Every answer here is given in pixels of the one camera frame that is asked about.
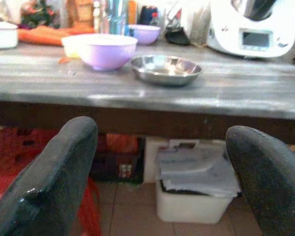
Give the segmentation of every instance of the tiled floor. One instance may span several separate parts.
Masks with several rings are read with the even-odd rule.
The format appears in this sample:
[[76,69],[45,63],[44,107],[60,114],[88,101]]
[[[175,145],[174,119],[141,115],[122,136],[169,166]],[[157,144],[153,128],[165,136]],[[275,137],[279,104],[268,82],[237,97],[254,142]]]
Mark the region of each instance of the tiled floor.
[[155,185],[98,183],[103,236],[261,236],[249,206],[235,199],[216,225],[165,223],[156,215]]

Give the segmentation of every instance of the glass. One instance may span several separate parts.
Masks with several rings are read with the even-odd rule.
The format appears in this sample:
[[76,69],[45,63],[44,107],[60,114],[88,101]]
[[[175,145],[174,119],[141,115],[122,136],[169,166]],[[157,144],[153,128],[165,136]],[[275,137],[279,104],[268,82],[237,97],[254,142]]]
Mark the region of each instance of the glass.
[[100,32],[124,35],[128,0],[101,0]]

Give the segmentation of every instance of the lavender plastic bowl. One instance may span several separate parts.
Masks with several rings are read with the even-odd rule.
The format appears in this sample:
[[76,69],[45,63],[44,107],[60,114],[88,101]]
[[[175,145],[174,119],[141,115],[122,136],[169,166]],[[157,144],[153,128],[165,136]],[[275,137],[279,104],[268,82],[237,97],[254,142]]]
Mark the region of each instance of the lavender plastic bowl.
[[129,25],[130,29],[133,29],[133,37],[138,40],[139,44],[149,45],[153,43],[161,31],[157,26],[146,25]]
[[81,34],[80,58],[94,70],[117,70],[134,56],[137,39],[113,34]]

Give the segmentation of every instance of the white plastic bin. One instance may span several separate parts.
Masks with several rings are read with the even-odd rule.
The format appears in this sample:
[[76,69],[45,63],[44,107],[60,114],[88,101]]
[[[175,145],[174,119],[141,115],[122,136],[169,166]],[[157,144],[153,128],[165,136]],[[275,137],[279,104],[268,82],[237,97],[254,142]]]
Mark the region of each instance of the white plastic bin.
[[216,224],[233,198],[163,192],[156,181],[156,211],[165,222]]

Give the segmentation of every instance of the red basket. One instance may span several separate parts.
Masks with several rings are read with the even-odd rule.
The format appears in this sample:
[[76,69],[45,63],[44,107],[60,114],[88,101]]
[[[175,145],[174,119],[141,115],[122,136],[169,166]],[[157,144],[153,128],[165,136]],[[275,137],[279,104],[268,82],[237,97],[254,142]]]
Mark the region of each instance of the red basket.
[[[5,128],[0,130],[0,198],[18,173],[27,166],[58,130]],[[83,235],[100,235],[100,214],[98,205],[94,204],[93,193],[99,200],[95,183],[88,178],[88,184],[78,212],[84,227]]]

